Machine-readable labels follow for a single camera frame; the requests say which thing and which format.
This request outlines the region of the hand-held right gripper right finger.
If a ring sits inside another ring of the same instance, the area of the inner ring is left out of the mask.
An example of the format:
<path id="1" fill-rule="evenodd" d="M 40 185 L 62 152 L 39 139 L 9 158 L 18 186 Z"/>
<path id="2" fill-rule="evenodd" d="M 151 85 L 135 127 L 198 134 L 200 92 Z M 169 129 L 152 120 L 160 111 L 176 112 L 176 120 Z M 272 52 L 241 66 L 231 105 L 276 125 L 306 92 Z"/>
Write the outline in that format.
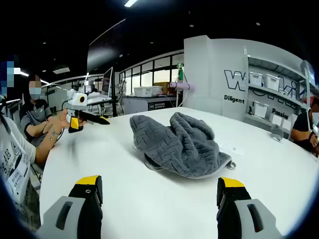
<path id="1" fill-rule="evenodd" d="M 219 239 L 282 239 L 276 218 L 258 199 L 252 199 L 243 183 L 218 178 L 216 215 Z"/>

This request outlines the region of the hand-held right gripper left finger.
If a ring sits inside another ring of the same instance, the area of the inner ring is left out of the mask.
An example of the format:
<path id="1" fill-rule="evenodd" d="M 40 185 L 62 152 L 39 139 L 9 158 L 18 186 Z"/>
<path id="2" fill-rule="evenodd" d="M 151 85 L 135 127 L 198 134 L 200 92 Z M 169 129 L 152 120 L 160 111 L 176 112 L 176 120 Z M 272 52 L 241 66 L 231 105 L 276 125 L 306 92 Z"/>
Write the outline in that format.
<path id="1" fill-rule="evenodd" d="M 102 177 L 78 180 L 68 196 L 60 197 L 44 214 L 38 239 L 100 239 Z"/>

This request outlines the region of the person's left hand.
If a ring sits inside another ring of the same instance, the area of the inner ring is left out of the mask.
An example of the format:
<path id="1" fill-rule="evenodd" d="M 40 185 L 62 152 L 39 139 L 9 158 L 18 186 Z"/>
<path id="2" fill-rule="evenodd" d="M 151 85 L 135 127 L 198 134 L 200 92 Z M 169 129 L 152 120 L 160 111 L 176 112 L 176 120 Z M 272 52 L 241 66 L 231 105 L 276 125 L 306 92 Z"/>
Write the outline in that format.
<path id="1" fill-rule="evenodd" d="M 64 109 L 56 117 L 54 117 L 49 132 L 55 138 L 58 138 L 58 136 L 60 136 L 64 128 L 69 127 L 70 123 L 67 121 L 66 116 L 67 109 Z"/>

